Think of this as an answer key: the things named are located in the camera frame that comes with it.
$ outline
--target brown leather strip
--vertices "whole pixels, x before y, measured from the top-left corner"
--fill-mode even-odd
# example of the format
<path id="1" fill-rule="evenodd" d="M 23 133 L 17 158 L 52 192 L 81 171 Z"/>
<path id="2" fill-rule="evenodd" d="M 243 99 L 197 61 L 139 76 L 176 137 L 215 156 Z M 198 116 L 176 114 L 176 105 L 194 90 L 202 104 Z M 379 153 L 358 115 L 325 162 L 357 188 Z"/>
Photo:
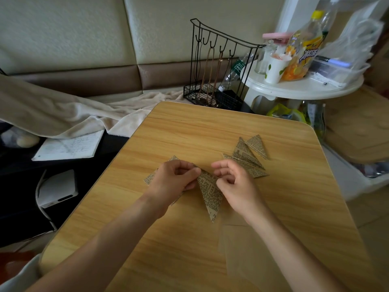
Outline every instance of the brown leather strip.
<path id="1" fill-rule="evenodd" d="M 13 77 L 80 97 L 142 90 L 137 65 L 31 73 Z"/>
<path id="2" fill-rule="evenodd" d="M 207 71 L 213 67 L 212 78 L 215 77 L 215 70 L 217 68 L 218 59 L 215 58 L 211 63 L 212 58 L 209 59 L 207 65 Z M 198 65 L 198 81 L 201 81 L 204 74 L 206 61 L 202 60 L 201 65 Z M 223 59 L 220 66 L 220 72 L 217 76 L 217 80 L 221 81 L 224 78 L 226 68 L 231 68 L 231 63 L 227 59 Z M 142 81 L 143 90 L 168 88 L 173 86 L 184 86 L 189 84 L 189 77 L 191 72 L 191 62 L 172 62 L 172 63 L 152 63 L 152 64 L 139 64 L 139 74 Z M 192 70 L 192 82 L 194 79 L 195 70 Z"/>

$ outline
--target pink lid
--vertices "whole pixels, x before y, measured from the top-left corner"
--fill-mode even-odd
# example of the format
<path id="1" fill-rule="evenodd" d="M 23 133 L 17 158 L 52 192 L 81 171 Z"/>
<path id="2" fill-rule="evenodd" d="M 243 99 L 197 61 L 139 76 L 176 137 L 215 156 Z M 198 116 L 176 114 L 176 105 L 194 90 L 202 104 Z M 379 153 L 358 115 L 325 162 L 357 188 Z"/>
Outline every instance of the pink lid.
<path id="1" fill-rule="evenodd" d="M 264 39 L 289 39 L 294 33 L 267 33 L 263 34 Z"/>

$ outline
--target notebook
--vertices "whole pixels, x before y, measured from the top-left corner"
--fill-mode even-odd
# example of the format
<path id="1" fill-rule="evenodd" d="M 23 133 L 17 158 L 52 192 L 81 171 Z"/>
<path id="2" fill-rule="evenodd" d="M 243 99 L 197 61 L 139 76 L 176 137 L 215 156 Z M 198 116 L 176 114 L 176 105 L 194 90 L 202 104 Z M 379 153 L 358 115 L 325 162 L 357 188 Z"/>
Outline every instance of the notebook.
<path id="1" fill-rule="evenodd" d="M 47 138 L 38 149 L 33 161 L 52 161 L 92 158 L 104 134 L 104 130 L 72 139 Z"/>

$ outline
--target beige padded backrest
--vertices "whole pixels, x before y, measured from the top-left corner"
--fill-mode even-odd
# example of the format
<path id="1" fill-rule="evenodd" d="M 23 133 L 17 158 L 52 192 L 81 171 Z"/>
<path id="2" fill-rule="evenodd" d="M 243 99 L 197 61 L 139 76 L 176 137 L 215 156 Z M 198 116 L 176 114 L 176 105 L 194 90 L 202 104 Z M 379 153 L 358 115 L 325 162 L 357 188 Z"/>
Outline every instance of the beige padded backrest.
<path id="1" fill-rule="evenodd" d="M 274 32 L 284 0 L 124 0 L 138 64 L 190 61 L 191 18 L 261 43 Z M 202 49 L 206 58 L 208 49 Z M 242 55 L 240 48 L 236 56 Z"/>
<path id="2" fill-rule="evenodd" d="M 0 0 L 7 73 L 136 64 L 123 0 Z"/>

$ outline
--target white cup with green leaves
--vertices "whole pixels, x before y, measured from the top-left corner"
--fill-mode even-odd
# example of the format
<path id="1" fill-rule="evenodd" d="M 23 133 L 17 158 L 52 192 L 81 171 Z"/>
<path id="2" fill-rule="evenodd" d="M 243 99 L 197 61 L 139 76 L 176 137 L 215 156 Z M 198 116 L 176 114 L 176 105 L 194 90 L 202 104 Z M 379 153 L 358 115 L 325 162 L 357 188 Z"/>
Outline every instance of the white cup with green leaves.
<path id="1" fill-rule="evenodd" d="M 266 68 L 265 81 L 270 84 L 277 84 L 291 60 L 292 57 L 286 54 L 272 54 Z"/>

